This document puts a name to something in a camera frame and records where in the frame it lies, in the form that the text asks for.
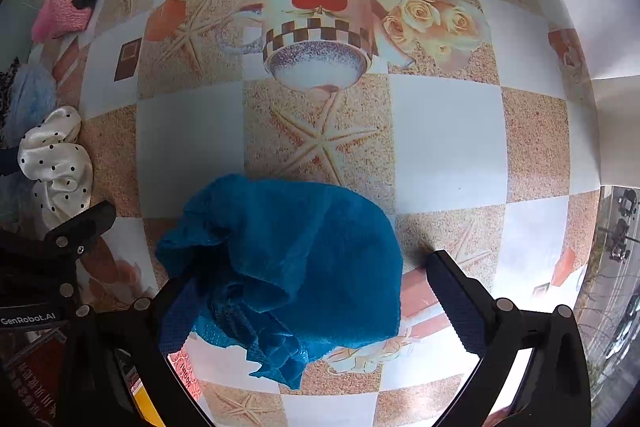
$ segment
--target blue cloth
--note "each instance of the blue cloth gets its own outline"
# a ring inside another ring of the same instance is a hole
[[[398,334],[398,242],[382,210],[346,188],[220,178],[187,203],[157,256],[171,277],[198,266],[161,344],[181,346],[187,322],[210,344],[244,347],[262,364],[255,377],[292,389],[335,347]]]

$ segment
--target dark blue fabric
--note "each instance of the dark blue fabric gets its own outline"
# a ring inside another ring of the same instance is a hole
[[[198,264],[194,331],[246,348],[247,360],[262,364],[254,376],[292,389],[308,362],[336,346],[398,333],[402,256],[393,228],[346,188],[220,178],[187,203],[157,256],[172,277]],[[189,332],[177,326],[162,334],[184,341]]]

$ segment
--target screw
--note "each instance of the screw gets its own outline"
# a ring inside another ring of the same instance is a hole
[[[78,317],[86,317],[89,314],[89,311],[91,311],[91,308],[86,304],[83,304],[76,310],[76,315]]]
[[[151,306],[151,301],[146,297],[143,297],[142,299],[138,299],[133,303],[133,307],[137,309],[139,312],[146,310],[147,308],[149,308],[149,306]]]
[[[496,305],[498,309],[501,309],[503,312],[510,312],[513,310],[513,303],[509,299],[498,299],[496,301]]]
[[[74,287],[68,282],[64,282],[60,285],[60,295],[63,297],[70,297],[74,294]]]
[[[558,313],[562,315],[562,317],[568,319],[569,317],[571,317],[571,308],[569,308],[569,306],[566,306],[564,304],[560,304],[558,306]]]

